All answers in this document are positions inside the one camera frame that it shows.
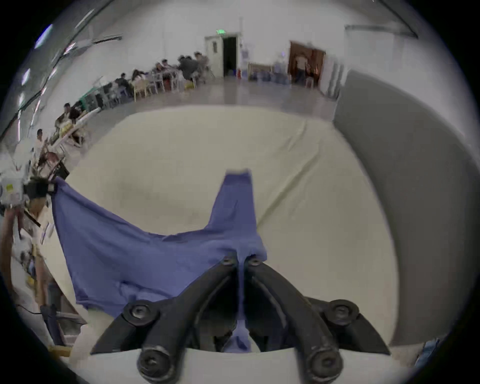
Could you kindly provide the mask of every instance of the standing person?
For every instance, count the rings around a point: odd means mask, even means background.
[[[43,156],[43,152],[47,147],[47,140],[43,140],[43,131],[39,129],[36,131],[36,140],[33,145],[33,164],[40,163],[40,159]]]
[[[308,59],[305,57],[305,55],[300,54],[295,58],[295,61],[297,62],[297,78],[295,79],[295,82],[298,83],[300,80],[304,82]]]

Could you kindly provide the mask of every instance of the doorframe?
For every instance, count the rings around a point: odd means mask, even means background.
[[[223,43],[223,38],[224,37],[236,37],[237,38],[237,62],[235,63],[235,69],[239,68],[240,67],[240,58],[241,58],[241,52],[240,52],[240,39],[241,39],[241,32],[232,32],[232,33],[224,33],[224,34],[221,34],[221,35],[214,35],[214,36],[205,36],[204,40],[205,40],[205,53],[206,53],[206,50],[207,50],[207,46],[206,46],[206,41],[208,39],[212,39],[212,38],[217,38],[217,37],[220,37],[222,39],[222,43]]]

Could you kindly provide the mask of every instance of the table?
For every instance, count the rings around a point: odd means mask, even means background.
[[[65,148],[62,146],[64,143],[67,142],[67,140],[71,137],[72,134],[77,132],[80,128],[83,128],[87,122],[98,112],[100,112],[100,108],[96,108],[93,111],[88,112],[87,114],[83,115],[80,117],[76,124],[71,128],[63,137],[59,137],[56,142],[52,144],[52,150],[54,150],[56,147],[60,147],[62,151],[68,153],[68,151],[65,150]]]

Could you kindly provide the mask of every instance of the cable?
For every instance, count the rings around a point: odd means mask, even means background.
[[[29,311],[27,308],[25,308],[23,305],[20,305],[20,304],[17,304],[17,307],[23,308],[23,309],[26,310],[27,312],[30,312],[32,315],[41,315],[41,314],[42,314],[42,312],[32,312],[32,311]]]
[[[30,312],[32,315],[41,315],[42,312],[32,312],[32,311],[29,311],[27,308],[25,308],[23,305],[20,305],[20,304],[17,304],[17,307],[21,307],[23,308],[24,310],[26,310],[27,312]],[[81,323],[79,321],[76,321],[74,319],[71,319],[70,317],[63,317],[63,316],[59,316],[57,317],[57,320],[59,319],[62,319],[62,320],[70,320],[72,323],[77,323],[77,324],[80,324],[80,325],[85,325],[86,323]]]

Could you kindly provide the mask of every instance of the hand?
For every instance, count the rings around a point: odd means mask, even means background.
[[[5,209],[4,218],[7,220],[7,222],[10,225],[13,225],[15,218],[18,217],[20,219],[22,215],[23,215],[22,208],[20,206],[16,206],[13,208]]]

